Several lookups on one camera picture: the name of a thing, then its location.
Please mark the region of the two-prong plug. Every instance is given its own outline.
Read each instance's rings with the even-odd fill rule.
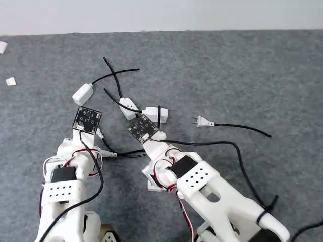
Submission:
[[[203,126],[215,126],[215,123],[212,121],[209,121],[201,116],[198,117],[192,117],[194,121],[191,122],[191,124],[196,125],[197,127],[203,127]]]

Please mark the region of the white wall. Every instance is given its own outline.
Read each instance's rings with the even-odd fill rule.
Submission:
[[[317,28],[322,0],[0,0],[0,35]]]

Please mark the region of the cable connector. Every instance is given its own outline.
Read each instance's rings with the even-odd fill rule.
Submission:
[[[142,111],[147,118],[149,118],[152,122],[158,122],[158,107],[147,107]],[[160,109],[160,122],[166,123],[168,119],[168,109],[161,108]]]
[[[104,139],[104,135],[99,127],[96,130],[96,134],[100,137],[100,139]]]
[[[102,154],[102,157],[103,158],[106,158],[106,157],[116,157],[117,154],[115,152],[110,152],[108,150],[100,150],[100,153]]]
[[[195,121],[191,122],[191,124],[196,125],[197,127],[203,127],[203,126],[215,126],[216,124],[212,121],[209,121],[201,116],[198,117],[192,117]]]
[[[134,102],[129,97],[127,97],[127,98],[124,98],[124,97],[120,98],[119,103],[122,104],[122,105],[124,105],[124,106],[126,106],[127,108],[130,108],[130,109],[133,109],[133,110],[139,110],[136,107],[136,105],[134,104]],[[120,108],[121,112],[123,113],[123,115],[126,117],[126,119],[128,121],[133,120],[134,118],[136,118],[136,113],[135,112],[129,111],[129,110],[127,110],[127,109],[125,109],[123,107],[120,107],[120,106],[119,106],[119,108]]]
[[[83,106],[87,102],[87,100],[90,99],[92,94],[93,94],[93,84],[85,83],[83,86],[79,88],[79,90],[77,90],[73,94],[72,98],[77,105]]]

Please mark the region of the circuit board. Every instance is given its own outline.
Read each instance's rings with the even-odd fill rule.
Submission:
[[[133,122],[128,131],[141,143],[145,143],[157,131],[158,127],[145,115],[141,115]]]
[[[86,107],[79,107],[72,128],[95,135],[96,130],[99,127],[101,117],[102,113],[99,111]]]

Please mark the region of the robotic arm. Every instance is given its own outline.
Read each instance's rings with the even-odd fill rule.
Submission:
[[[165,138],[164,132],[157,131],[143,143],[151,162],[142,172],[149,180],[150,191],[177,187],[179,198],[205,220],[197,230],[197,241],[286,242],[289,239],[287,229],[271,214],[265,213],[258,223],[264,209],[227,183],[197,153],[182,152],[160,142]],[[218,201],[210,201],[211,194]]]
[[[35,242],[99,242],[100,217],[94,212],[85,212],[84,205],[66,213],[43,238],[59,214],[86,198],[83,183],[92,173],[94,162],[84,151],[82,141],[93,153],[99,155],[103,152],[94,146],[100,115],[93,112],[79,108],[73,124],[73,139],[64,139],[57,151],[59,159],[45,164],[46,183]],[[289,239],[287,229],[269,213],[257,223],[264,209],[234,189],[197,153],[183,152],[161,142],[166,138],[165,133],[159,131],[147,117],[138,118],[129,131],[142,143],[151,159],[142,170],[148,179],[148,189],[171,191],[176,187],[178,197],[187,201],[205,220],[197,230],[197,242],[286,242]],[[108,152],[104,155],[115,156]],[[210,201],[211,194],[219,200]],[[104,238],[103,241],[118,241],[113,235],[106,236],[109,240]]]

